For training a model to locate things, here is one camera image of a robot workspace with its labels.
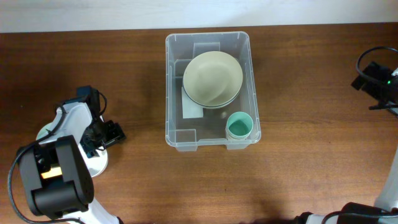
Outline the white small bowl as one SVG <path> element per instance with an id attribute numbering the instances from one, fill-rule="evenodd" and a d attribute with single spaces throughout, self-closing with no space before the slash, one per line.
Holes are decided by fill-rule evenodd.
<path id="1" fill-rule="evenodd" d="M 108 165 L 108 152 L 103 148 L 96 149 L 97 156 L 85 159 L 85 164 L 91 177 L 96 177 L 104 172 Z"/>

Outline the green small bowl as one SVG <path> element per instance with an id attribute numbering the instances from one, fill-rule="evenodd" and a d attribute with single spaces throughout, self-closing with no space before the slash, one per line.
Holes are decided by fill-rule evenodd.
<path id="1" fill-rule="evenodd" d="M 36 140 L 45 137 L 46 135 L 48 135 L 49 132 L 51 132 L 51 126 L 52 123 L 48 123 L 45 126 L 43 126 L 40 131 L 37 134 Z"/>

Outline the green plastic cup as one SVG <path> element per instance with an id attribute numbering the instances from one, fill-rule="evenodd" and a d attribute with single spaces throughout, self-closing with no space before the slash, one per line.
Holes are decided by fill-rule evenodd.
<path id="1" fill-rule="evenodd" d="M 233 113 L 227 120 L 226 129 L 229 129 L 233 134 L 244 135 L 252 132 L 254 121 L 251 116 L 245 112 L 237 111 Z"/>

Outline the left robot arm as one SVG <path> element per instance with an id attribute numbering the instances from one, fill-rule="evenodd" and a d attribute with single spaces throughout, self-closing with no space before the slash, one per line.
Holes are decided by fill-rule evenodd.
<path id="1" fill-rule="evenodd" d="M 106 97 L 82 86 L 76 97 L 57 105 L 54 120 L 12 163 L 19 169 L 25 197 L 35 216 L 48 223 L 121 223 L 95 199 L 93 177 L 108 165 L 107 149 L 125 139 L 120 125 L 105 121 Z"/>

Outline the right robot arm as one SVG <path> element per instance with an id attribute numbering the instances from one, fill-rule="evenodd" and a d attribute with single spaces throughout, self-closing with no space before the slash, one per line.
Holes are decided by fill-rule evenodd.
<path id="1" fill-rule="evenodd" d="M 361 53 L 355 63 L 358 76 L 351 86 L 363 91 L 376 103 L 368 107 L 370 111 L 388 111 L 397 116 L 397 68 L 369 62 L 364 68 L 363 59 L 375 51 L 389 51 L 396 54 L 397 49 L 377 46 Z M 394 151 L 391 166 L 384 183 L 372 201 L 367 203 L 348 202 L 328 213 L 303 212 L 292 219 L 292 223 L 397 223 L 397 150 Z"/>

